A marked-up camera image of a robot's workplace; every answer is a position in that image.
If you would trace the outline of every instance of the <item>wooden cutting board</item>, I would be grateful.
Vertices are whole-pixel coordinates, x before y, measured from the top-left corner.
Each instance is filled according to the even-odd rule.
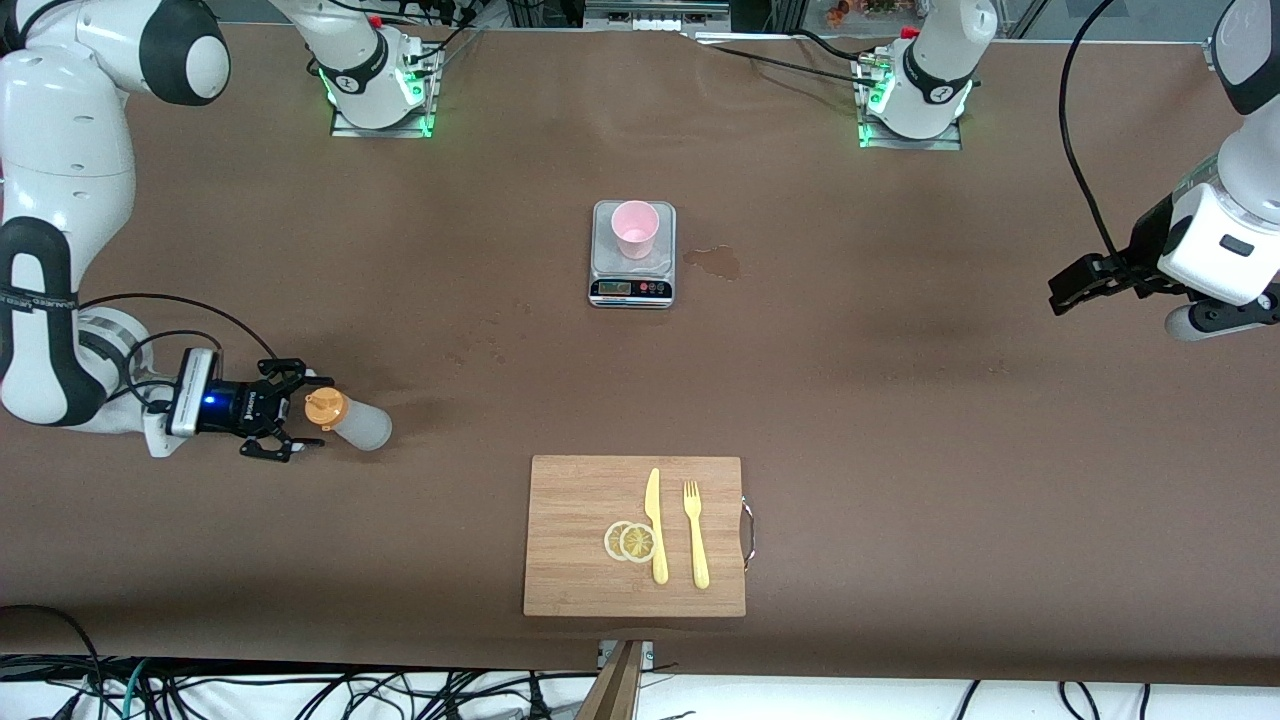
[[[650,564],[618,561],[604,533],[618,520],[650,524],[644,512],[649,471],[662,475],[662,534],[671,579],[653,582]],[[703,543],[710,585],[694,587],[684,486],[703,500]],[[739,457],[539,455],[529,492],[525,615],[572,618],[741,618],[746,578],[739,527]]]

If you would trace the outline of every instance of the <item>white floor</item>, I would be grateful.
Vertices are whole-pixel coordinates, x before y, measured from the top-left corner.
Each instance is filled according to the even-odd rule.
[[[520,673],[485,675],[475,689],[527,676]],[[416,691],[439,688],[443,675],[411,675]],[[372,680],[357,684],[355,692]],[[844,680],[803,678],[745,678],[649,675],[640,692],[637,720],[664,720],[692,711],[690,720],[753,719],[841,719],[841,720],[954,720],[966,680]],[[188,703],[209,720],[288,720],[323,684],[276,685],[269,688],[204,684],[183,693]],[[568,705],[586,696],[590,680],[550,680],[543,683],[547,702]],[[1138,685],[1091,683],[1101,720],[1138,717]],[[0,720],[49,717],[73,694],[72,689],[42,683],[0,683]],[[315,720],[343,716],[349,693],[333,693],[314,715]],[[387,692],[407,714],[404,696]],[[1076,706],[1088,716],[1082,696],[1073,691]],[[522,707],[518,698],[492,698],[462,706],[462,716],[480,720],[499,715],[504,708]],[[421,710],[422,701],[417,701]],[[97,717],[96,703],[84,701],[76,720]],[[1156,685],[1147,717],[1149,720],[1275,720],[1280,717],[1280,688],[1226,688]],[[399,720],[399,711],[381,702],[366,702],[352,720]],[[1071,720],[1057,698],[1056,685],[1042,682],[984,682],[978,688],[966,720]]]

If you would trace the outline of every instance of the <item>brown table surface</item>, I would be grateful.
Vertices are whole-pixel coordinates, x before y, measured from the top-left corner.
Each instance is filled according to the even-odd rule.
[[[1100,247],[1062,46],[993,46],[955,154],[860,150],[840,83],[663,33],[490,33],[435,138],[332,140],[293,31],[227,36],[220,101],[131,102],[137,210],[83,295],[214,302],[396,438],[161,461],[0,416],[0,600],[116,655],[590,667],[625,635],[691,673],[1280,682],[1280,336],[1179,345],[1172,301],[1132,295],[1053,318],[1047,278]],[[1238,126],[1194,46],[1088,47],[1074,90],[1121,237]],[[626,197],[740,278],[681,264],[671,311],[590,307],[591,206]],[[259,357],[128,306],[215,329],[230,377]],[[524,618],[535,454],[744,457],[748,616]]]

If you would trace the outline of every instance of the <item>black cable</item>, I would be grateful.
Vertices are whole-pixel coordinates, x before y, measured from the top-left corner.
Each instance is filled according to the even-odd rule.
[[[835,45],[827,42],[826,40],[823,40],[818,33],[810,32],[808,29],[804,29],[803,27],[801,28],[796,28],[796,29],[788,32],[787,35],[790,35],[792,37],[808,37],[809,40],[817,42],[818,47],[822,47],[823,50],[826,50],[827,53],[829,53],[829,54],[840,58],[841,60],[851,60],[851,61],[856,63],[858,61],[858,56],[861,54],[861,53],[845,53],[844,50],[836,47]]]
[[[218,342],[216,337],[214,337],[214,336],[211,336],[211,334],[209,334],[209,333],[206,333],[204,331],[165,331],[163,333],[155,333],[155,334],[147,336],[147,337],[142,338],[141,341],[138,341],[138,343],[134,345],[132,348],[129,348],[128,355],[124,356],[124,366],[128,368],[129,363],[133,361],[133,357],[138,354],[138,351],[142,350],[143,347],[146,347],[148,343],[152,343],[152,342],[155,342],[157,340],[161,340],[161,338],[165,338],[165,337],[174,337],[174,336],[202,337],[202,338],[207,340],[209,342],[214,343],[214,347],[218,348],[219,357],[221,356],[223,343]],[[156,401],[156,402],[151,402],[146,397],[142,397],[142,393],[138,392],[138,388],[142,387],[141,383],[134,383],[133,378],[129,377],[128,372],[125,372],[123,379],[124,379],[124,387],[128,388],[128,391],[133,393],[133,397],[137,397],[138,402],[141,402],[142,406],[146,407],[148,411],[151,411],[151,413],[165,413],[172,406],[172,404],[169,404],[168,401],[164,401],[164,400],[160,400],[160,401]]]
[[[88,302],[82,302],[81,304],[81,309],[82,310],[87,310],[90,307],[93,307],[95,305],[102,305],[105,302],[115,302],[116,300],[133,300],[133,299],[166,300],[169,302],[182,302],[183,305],[191,305],[193,307],[200,307],[201,310],[207,310],[207,311],[210,311],[210,313],[212,313],[212,314],[215,314],[215,315],[218,315],[218,316],[228,320],[229,323],[232,323],[237,328],[244,331],[244,333],[248,334],[251,338],[253,338],[253,341],[257,342],[257,345],[262,348],[264,352],[266,352],[266,355],[269,357],[271,357],[271,360],[279,359],[279,356],[275,354],[275,351],[271,350],[271,346],[268,345],[265,340],[262,340],[262,336],[260,336],[256,332],[253,332],[253,328],[251,328],[247,324],[244,324],[236,315],[232,315],[230,313],[228,313],[225,310],[220,310],[218,307],[214,307],[212,305],[209,305],[207,302],[201,302],[198,300],[191,300],[189,297],[182,297],[180,295],[166,295],[166,293],[163,293],[163,292],[122,292],[122,293],[118,293],[118,295],[106,295],[106,296],[102,296],[102,297],[95,297],[93,300],[90,300]]]
[[[97,648],[93,647],[93,641],[90,639],[88,633],[84,632],[84,628],[82,628],[81,624],[74,618],[72,618],[67,612],[63,612],[61,610],[58,610],[56,607],[47,607],[45,605],[5,605],[5,606],[0,606],[0,615],[4,615],[5,612],[40,612],[42,615],[51,615],[54,618],[58,618],[63,623],[67,623],[68,625],[70,625],[70,628],[73,630],[76,630],[76,634],[79,635],[81,642],[84,644],[84,650],[88,651],[88,656],[90,656],[90,659],[93,662],[93,676],[97,680],[97,688],[96,689],[97,689],[99,694],[102,694],[102,696],[106,694],[106,680],[105,680],[105,678],[102,675],[102,660],[97,655]],[[97,706],[99,720],[101,720],[104,717],[105,712],[106,712],[106,706],[104,703],[99,703],[99,706]]]
[[[46,13],[49,13],[54,8],[58,8],[59,5],[67,5],[68,3],[76,3],[76,1],[77,0],[50,0],[49,3],[41,5],[40,8],[36,8],[36,12],[27,15],[27,22],[24,22],[22,24],[22,29],[18,31],[18,47],[14,47],[14,50],[22,50],[27,47],[27,36],[31,35],[31,28],[33,28],[36,26],[36,22],[40,20],[40,18],[42,18]]]
[[[550,720],[552,708],[543,697],[543,684],[538,673],[529,671],[529,720]]]
[[[183,714],[183,717],[186,717],[186,715],[189,712],[191,715],[196,716],[196,720],[209,720],[209,717],[206,717],[206,716],[201,715],[200,712],[197,712],[195,707],[187,705],[187,701],[183,700],[183,697],[182,697],[182,692],[178,689],[178,679],[177,678],[169,678],[169,687],[172,688],[174,701],[178,702],[178,708],[179,708],[179,712]]]
[[[172,380],[143,380],[141,383],[133,383],[133,387],[140,388],[140,389],[145,388],[145,387],[152,387],[152,386],[169,386],[169,387],[172,387],[174,389],[174,392],[178,392],[178,383],[172,382]],[[119,400],[119,398],[124,397],[125,395],[129,395],[129,388],[128,387],[125,387],[122,391],[116,391],[115,395],[108,397],[106,401],[111,402],[113,400]]]
[[[315,715],[316,710],[324,703],[325,698],[329,697],[335,689],[340,688],[344,683],[349,682],[348,676],[342,676],[337,680],[330,682],[320,692],[311,696],[311,700],[302,706],[302,710],[294,716],[294,720],[310,720]]]
[[[219,683],[224,685],[248,685],[255,688],[268,688],[271,685],[326,685],[335,680],[342,680],[347,675],[338,676],[316,676],[316,678],[280,678],[278,680],[242,680],[238,678],[200,678],[195,680],[188,680],[178,685],[179,691],[187,691],[198,685],[207,685],[210,683]],[[372,680],[372,678],[352,676],[352,680]]]
[[[378,680],[376,683],[374,683],[374,687],[369,688],[367,691],[361,692],[360,693],[360,700],[356,700],[356,697],[357,697],[356,692],[352,691],[352,688],[351,688],[351,683],[358,680],[358,678],[353,678],[351,682],[347,683],[347,691],[351,692],[351,700],[347,701],[347,708],[342,714],[342,720],[349,720],[351,715],[353,712],[356,712],[356,708],[360,707],[360,705],[362,702],[365,702],[366,700],[369,700],[370,697],[374,697],[376,700],[385,700],[385,698],[381,697],[381,694],[379,694],[378,691],[380,691],[384,685],[389,684],[392,680],[394,680],[397,678],[401,678],[403,675],[404,675],[403,673],[397,673],[397,674],[393,674],[393,675],[387,675],[381,680]]]
[[[471,683],[480,679],[483,673],[475,673],[471,670],[457,673],[451,671],[444,680],[444,687],[440,692],[431,698],[431,702],[426,703],[422,712],[417,715],[415,720],[439,720],[445,712],[448,712],[449,706],[458,698],[458,694]]]
[[[401,720],[408,720],[408,715],[404,714],[404,708],[401,707],[398,702],[392,702],[392,701],[387,700],[385,697],[383,697],[380,694],[375,694],[374,700],[376,700],[378,702],[380,702],[383,705],[392,706],[392,710],[394,710],[396,712],[399,712]]]
[[[172,697],[173,705],[174,707],[178,708],[178,715],[182,717],[182,720],[191,720],[191,716],[187,714],[187,702],[182,700],[182,693],[173,689],[174,687],[175,682],[173,678],[164,678],[160,680],[160,691],[164,693],[164,697],[166,698],[165,702],[168,703],[168,698]]]
[[[1093,693],[1089,692],[1089,688],[1084,683],[1071,683],[1071,684],[1080,688],[1080,692],[1084,693],[1084,700],[1088,701],[1089,703],[1089,714],[1093,716],[1093,720],[1102,720],[1102,716],[1098,714],[1098,705],[1093,702]],[[1075,710],[1075,706],[1071,705],[1071,701],[1068,700],[1066,683],[1057,684],[1057,697],[1059,700],[1062,701],[1062,705],[1066,707],[1066,711],[1071,714],[1071,717],[1075,717],[1075,720],[1085,720],[1084,716],[1080,715],[1078,710]]]
[[[973,700],[973,693],[978,692],[978,683],[982,680],[974,680],[969,683],[969,688],[964,692],[964,697],[960,698],[960,710],[956,711],[955,720],[964,720],[964,716],[969,712],[969,702]]]
[[[599,676],[598,673],[547,673],[547,674],[543,674],[543,675],[538,675],[538,679],[539,680],[566,680],[566,679],[573,679],[573,678],[581,679],[581,678],[598,678],[598,676]],[[445,702],[457,702],[458,705],[461,705],[461,703],[470,702],[470,701],[474,701],[474,700],[481,700],[481,698],[490,698],[490,697],[497,697],[497,696],[503,696],[503,694],[511,694],[511,691],[508,688],[512,688],[515,685],[522,685],[522,684],[526,684],[526,683],[529,683],[527,679],[518,678],[518,679],[515,679],[515,680],[508,680],[506,683],[499,683],[499,684],[493,685],[490,688],[483,688],[483,689],[479,689],[479,691],[471,692],[471,693],[465,693],[465,692],[461,692],[461,691],[454,691],[454,692],[449,693],[449,696],[448,696],[448,698],[447,698]],[[428,715],[424,711],[415,720],[440,720],[443,717],[443,711],[448,706],[445,705],[444,707],[442,707],[434,715]]]
[[[76,706],[79,705],[79,698],[82,697],[84,697],[83,691],[73,694],[58,708],[58,712],[54,712],[51,720],[72,720],[76,715]]]
[[[165,703],[165,712],[160,715],[160,702],[151,689],[150,678],[138,676],[138,683],[133,689],[133,694],[142,701],[142,720],[150,720],[151,717],[164,717],[164,720],[173,720],[173,715],[169,712],[169,706]]]
[[[829,77],[829,78],[841,79],[841,81],[845,81],[845,82],[851,82],[854,85],[864,85],[867,87],[872,87],[872,86],[876,85],[876,81],[873,81],[870,78],[856,78],[854,76],[842,76],[840,73],[829,73],[827,70],[819,70],[817,68],[809,68],[809,67],[805,67],[805,65],[796,65],[795,63],[787,63],[785,60],[776,60],[773,58],[765,58],[764,55],[755,55],[753,53],[742,53],[741,50],[733,50],[732,47],[721,47],[719,45],[712,45],[712,47],[714,47],[716,50],[719,50],[721,53],[728,53],[730,55],[737,55],[739,58],[748,58],[750,60],[759,60],[762,63],[768,63],[771,65],[777,65],[780,68],[787,68],[787,69],[791,69],[791,70],[799,70],[801,73],[809,73],[809,74],[815,74],[815,76],[820,76],[820,77]]]
[[[426,13],[401,13],[401,12],[397,12],[397,10],[375,10],[372,8],[357,8],[355,5],[347,5],[346,3],[340,3],[339,0],[329,0],[329,3],[332,3],[332,4],[334,4],[334,5],[339,6],[339,8],[343,8],[343,9],[347,9],[347,10],[355,10],[355,12],[365,14],[365,15],[387,15],[389,18],[404,18],[404,19],[408,19],[408,20],[435,20],[435,22],[442,23],[442,24],[444,23],[443,19],[440,19],[440,18],[433,18],[431,15],[429,15]]]
[[[96,700],[97,701],[97,716],[99,716],[99,720],[102,720],[104,717],[106,717],[106,711],[108,710],[110,710],[111,712],[114,712],[116,717],[124,717],[124,711],[120,710],[120,707],[116,706],[114,702],[111,702],[113,700],[120,700],[122,696],[110,694],[110,693],[104,694],[104,693],[97,692],[92,687],[90,689],[84,689],[81,685],[68,685],[65,683],[59,683],[58,680],[45,680],[45,684],[54,685],[56,688],[67,688],[69,691],[76,691],[77,693],[83,694],[84,697],[90,697],[90,698]]]
[[[1093,217],[1093,224],[1098,228],[1098,234],[1102,236],[1102,245],[1107,249],[1107,256],[1115,263],[1116,268],[1126,277],[1129,281],[1152,293],[1167,293],[1169,290],[1157,288],[1148,283],[1147,281],[1139,278],[1134,274],[1133,269],[1129,268],[1129,263],[1120,255],[1116,250],[1115,242],[1111,240],[1111,231],[1107,229],[1107,223],[1102,218],[1102,210],[1098,208],[1098,200],[1093,196],[1093,190],[1089,188],[1088,181],[1084,179],[1084,172],[1080,169],[1079,160],[1075,159],[1075,150],[1071,147],[1071,131],[1066,122],[1066,91],[1071,81],[1071,67],[1075,64],[1075,54],[1080,50],[1080,44],[1084,41],[1084,35],[1089,32],[1093,23],[1102,17],[1102,13],[1115,0],[1102,0],[1097,8],[1089,13],[1089,17],[1084,18],[1084,23],[1080,24],[1080,29],[1075,33],[1075,38],[1071,40],[1070,47],[1066,50],[1066,60],[1062,63],[1062,78],[1057,88],[1057,127],[1062,133],[1062,150],[1066,152],[1066,161],[1071,165],[1071,174],[1075,177],[1075,183],[1080,186],[1080,192],[1084,193],[1084,201],[1089,206],[1089,214]]]
[[[413,692],[412,683],[408,682],[408,674],[401,675],[404,680],[404,693],[408,694],[408,716],[413,717],[417,715],[417,694]]]

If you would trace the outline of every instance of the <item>water spill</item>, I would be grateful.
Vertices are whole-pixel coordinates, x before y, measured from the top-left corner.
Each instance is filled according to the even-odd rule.
[[[733,256],[733,249],[719,245],[710,250],[690,250],[684,255],[685,263],[698,265],[703,270],[727,281],[742,277],[742,265]]]

